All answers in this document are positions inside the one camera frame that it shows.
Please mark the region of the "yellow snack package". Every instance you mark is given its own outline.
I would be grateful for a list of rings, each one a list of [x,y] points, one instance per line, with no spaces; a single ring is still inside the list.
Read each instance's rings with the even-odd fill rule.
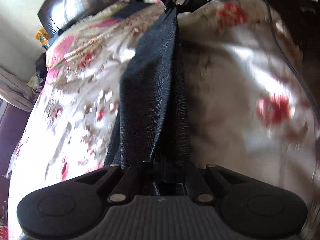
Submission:
[[[44,49],[48,49],[50,47],[49,40],[50,40],[50,35],[43,29],[39,29],[34,38],[42,44],[42,47]]]

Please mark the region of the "floral satin bedspread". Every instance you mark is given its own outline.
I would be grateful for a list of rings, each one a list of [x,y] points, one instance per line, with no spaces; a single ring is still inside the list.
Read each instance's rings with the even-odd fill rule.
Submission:
[[[105,164],[119,82],[160,3],[119,21],[121,0],[63,33],[46,56],[47,80],[9,166],[9,238],[23,231],[27,194]],[[302,62],[262,0],[209,2],[178,16],[191,161],[215,163],[290,190],[306,202],[304,239],[319,239],[319,122],[287,63]]]

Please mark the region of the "black bag on nightstand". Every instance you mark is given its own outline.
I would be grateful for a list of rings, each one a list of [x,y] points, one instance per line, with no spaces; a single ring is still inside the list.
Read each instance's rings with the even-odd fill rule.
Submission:
[[[36,74],[43,80],[47,77],[46,53],[42,53],[36,60]]]

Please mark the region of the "right beige curtain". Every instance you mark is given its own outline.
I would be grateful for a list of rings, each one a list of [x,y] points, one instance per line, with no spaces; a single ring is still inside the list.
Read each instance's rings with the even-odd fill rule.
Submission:
[[[25,81],[1,66],[1,99],[26,112],[31,112],[39,93],[27,86]]]

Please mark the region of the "black knit pants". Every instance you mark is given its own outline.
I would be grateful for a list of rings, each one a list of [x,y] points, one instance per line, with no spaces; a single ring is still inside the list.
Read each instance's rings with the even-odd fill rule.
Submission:
[[[120,80],[120,103],[105,164],[135,167],[148,193],[180,196],[191,153],[177,9],[140,38]]]

